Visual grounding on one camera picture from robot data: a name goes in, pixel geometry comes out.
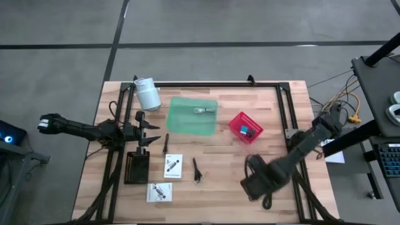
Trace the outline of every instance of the gray floor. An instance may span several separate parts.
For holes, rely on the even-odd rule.
[[[0,44],[112,43],[123,0],[0,0]],[[207,41],[372,41],[400,31],[389,0],[131,0],[121,43]],[[120,49],[112,81],[133,75],[155,80],[305,80],[314,84],[347,71],[350,60],[378,46]],[[24,128],[50,163],[35,169],[18,200],[13,224],[71,217],[84,154],[77,137],[37,132],[40,115],[60,113],[92,123],[108,49],[1,50],[0,119]],[[325,102],[351,74],[312,87]],[[372,119],[360,89],[360,117]],[[364,197],[366,176],[331,177],[341,218],[395,224],[400,219],[383,181],[383,200]]]

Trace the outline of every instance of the green cutting board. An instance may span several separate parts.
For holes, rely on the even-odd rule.
[[[215,112],[194,113],[196,108],[215,109]],[[214,100],[173,97],[167,128],[175,133],[213,135],[217,124],[217,109],[218,103]]]

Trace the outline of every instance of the white cup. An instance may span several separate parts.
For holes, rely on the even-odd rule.
[[[158,90],[154,86],[152,78],[141,78],[134,81],[136,85],[136,96],[143,110],[154,111],[161,106]]]

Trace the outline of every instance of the white card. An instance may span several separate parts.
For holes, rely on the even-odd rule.
[[[166,154],[164,178],[182,178],[182,154]]]
[[[173,184],[147,184],[147,202],[159,203],[173,201]]]

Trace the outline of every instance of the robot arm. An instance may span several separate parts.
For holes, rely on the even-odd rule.
[[[144,112],[136,112],[135,120],[139,122],[139,127],[132,126],[130,123],[120,129],[118,122],[107,119],[100,122],[97,126],[83,124],[68,120],[59,114],[46,114],[40,117],[37,128],[43,134],[66,133],[87,139],[88,141],[98,141],[106,148],[121,146],[123,141],[138,141],[139,148],[149,146],[150,143],[160,138],[146,137],[144,129],[159,129],[157,126],[150,125],[144,120]]]
[[[287,156],[272,160],[266,164],[260,155],[250,156],[246,166],[254,171],[241,181],[250,200],[259,199],[285,186],[296,171],[296,164],[303,160],[321,141],[340,133],[339,118],[326,113],[312,122],[312,128],[306,132],[298,131],[289,141],[290,152]]]

